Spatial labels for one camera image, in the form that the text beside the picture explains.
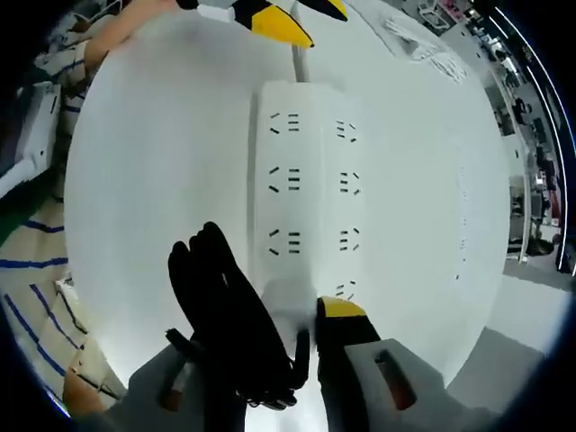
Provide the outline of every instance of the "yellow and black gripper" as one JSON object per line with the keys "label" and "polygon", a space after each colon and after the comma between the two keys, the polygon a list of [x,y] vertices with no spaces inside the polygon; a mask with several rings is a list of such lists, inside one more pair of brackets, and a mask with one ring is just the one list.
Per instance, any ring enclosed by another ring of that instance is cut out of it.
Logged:
{"label": "yellow and black gripper", "polygon": [[[347,21],[342,0],[298,0],[321,14]],[[183,9],[196,9],[198,0],[177,0]],[[281,7],[266,0],[238,0],[231,5],[235,21],[250,31],[301,48],[314,46],[311,36]]]}

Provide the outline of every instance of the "chair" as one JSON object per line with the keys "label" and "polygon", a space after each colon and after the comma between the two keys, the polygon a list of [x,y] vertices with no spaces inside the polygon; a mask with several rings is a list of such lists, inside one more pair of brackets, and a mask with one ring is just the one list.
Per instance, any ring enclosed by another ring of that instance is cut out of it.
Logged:
{"label": "chair", "polygon": [[450,24],[437,12],[438,0],[423,0],[418,3],[418,14],[436,30],[447,30]]}

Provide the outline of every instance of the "striped shirt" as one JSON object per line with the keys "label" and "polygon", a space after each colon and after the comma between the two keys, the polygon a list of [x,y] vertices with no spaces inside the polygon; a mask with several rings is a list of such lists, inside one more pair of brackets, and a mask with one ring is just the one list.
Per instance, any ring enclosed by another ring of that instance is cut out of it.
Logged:
{"label": "striped shirt", "polygon": [[85,351],[90,351],[92,363],[103,365],[93,368],[90,381],[102,388],[105,380],[112,379],[117,388],[122,388],[86,331],[84,313],[70,288],[73,282],[69,278],[64,241],[67,154],[89,84],[84,67],[86,44],[87,40],[80,41],[36,61],[37,67],[62,84],[62,107],[51,161],[58,169],[59,179],[40,209],[23,220],[0,247],[0,294],[4,311],[17,344],[50,397],[57,400],[62,398],[66,370],[72,365],[79,366],[78,358]]}

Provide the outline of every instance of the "white table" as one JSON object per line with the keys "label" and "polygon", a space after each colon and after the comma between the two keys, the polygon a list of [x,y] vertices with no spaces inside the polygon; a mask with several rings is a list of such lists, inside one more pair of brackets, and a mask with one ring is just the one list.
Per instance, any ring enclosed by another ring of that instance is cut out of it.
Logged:
{"label": "white table", "polygon": [[[311,80],[364,109],[371,288],[355,301],[383,338],[449,383],[488,318],[506,255],[507,171],[488,99],[474,77],[457,85],[394,58],[354,11],[348,23],[304,6],[300,16],[316,43]],[[250,99],[278,79],[294,80],[290,47],[193,13],[153,22],[98,72],[69,155],[67,250],[123,382],[166,345],[166,329],[189,329],[167,274],[177,239],[214,220],[247,268]]]}

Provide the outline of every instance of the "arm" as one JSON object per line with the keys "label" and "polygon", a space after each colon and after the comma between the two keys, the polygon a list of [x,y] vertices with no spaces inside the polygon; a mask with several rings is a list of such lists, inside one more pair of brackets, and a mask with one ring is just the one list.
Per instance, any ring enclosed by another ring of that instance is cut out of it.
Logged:
{"label": "arm", "polygon": [[176,0],[132,0],[86,44],[86,72],[97,68],[110,50],[120,46],[144,23],[177,7]]}

